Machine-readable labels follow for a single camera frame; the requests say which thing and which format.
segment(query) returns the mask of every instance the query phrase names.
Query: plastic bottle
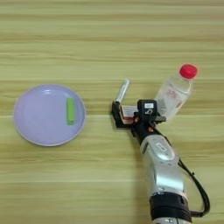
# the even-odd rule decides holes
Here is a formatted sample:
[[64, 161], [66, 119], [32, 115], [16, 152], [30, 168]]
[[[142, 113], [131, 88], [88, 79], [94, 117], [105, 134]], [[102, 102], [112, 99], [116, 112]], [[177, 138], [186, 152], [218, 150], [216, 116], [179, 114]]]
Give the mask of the plastic bottle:
[[155, 100], [157, 110], [166, 120], [171, 120], [187, 101], [193, 91], [193, 78], [198, 69], [193, 65], [183, 65], [179, 74], [172, 76], [159, 89]]

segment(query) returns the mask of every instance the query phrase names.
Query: green object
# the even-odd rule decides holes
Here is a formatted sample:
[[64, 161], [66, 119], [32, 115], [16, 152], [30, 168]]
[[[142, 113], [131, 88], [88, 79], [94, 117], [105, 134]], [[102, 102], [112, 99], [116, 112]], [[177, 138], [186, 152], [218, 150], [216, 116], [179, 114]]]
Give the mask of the green object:
[[66, 123], [74, 124], [74, 98], [66, 98]]

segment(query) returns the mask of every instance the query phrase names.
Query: plate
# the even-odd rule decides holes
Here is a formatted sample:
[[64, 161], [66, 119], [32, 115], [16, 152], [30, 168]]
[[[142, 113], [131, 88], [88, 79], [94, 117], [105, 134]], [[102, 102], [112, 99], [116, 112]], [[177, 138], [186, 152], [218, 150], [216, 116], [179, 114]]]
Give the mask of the plate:
[[[73, 98], [74, 123], [67, 124], [67, 98]], [[35, 87], [18, 100], [14, 124], [26, 140], [43, 146], [67, 143], [84, 127], [86, 109], [81, 98], [71, 89], [59, 85]]]

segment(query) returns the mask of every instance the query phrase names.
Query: cable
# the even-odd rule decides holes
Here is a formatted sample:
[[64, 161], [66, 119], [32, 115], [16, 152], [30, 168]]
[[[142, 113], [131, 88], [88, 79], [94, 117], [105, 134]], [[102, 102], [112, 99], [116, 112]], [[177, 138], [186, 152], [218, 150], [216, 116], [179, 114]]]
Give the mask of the cable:
[[191, 177], [192, 181], [194, 182], [194, 184], [198, 187], [200, 196], [203, 200], [204, 203], [204, 211], [203, 212], [195, 212], [195, 211], [191, 211], [191, 215], [192, 217], [196, 217], [196, 218], [200, 218], [203, 217], [204, 215], [208, 214], [210, 211], [210, 200], [207, 196], [206, 191], [204, 190], [204, 188], [202, 187], [202, 185], [200, 184], [200, 182], [195, 178], [194, 173], [190, 172], [188, 170], [188, 168], [186, 167], [186, 165], [182, 162], [181, 159], [179, 159], [178, 165], [187, 172], [187, 174]]

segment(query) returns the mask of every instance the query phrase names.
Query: red bottle cap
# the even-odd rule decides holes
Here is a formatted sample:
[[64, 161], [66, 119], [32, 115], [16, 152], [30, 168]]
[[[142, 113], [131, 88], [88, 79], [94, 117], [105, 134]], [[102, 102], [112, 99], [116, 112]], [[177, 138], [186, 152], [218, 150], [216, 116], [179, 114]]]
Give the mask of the red bottle cap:
[[180, 70], [179, 73], [182, 77], [186, 78], [186, 79], [192, 79], [198, 72], [198, 68], [196, 66], [193, 65], [183, 65]]

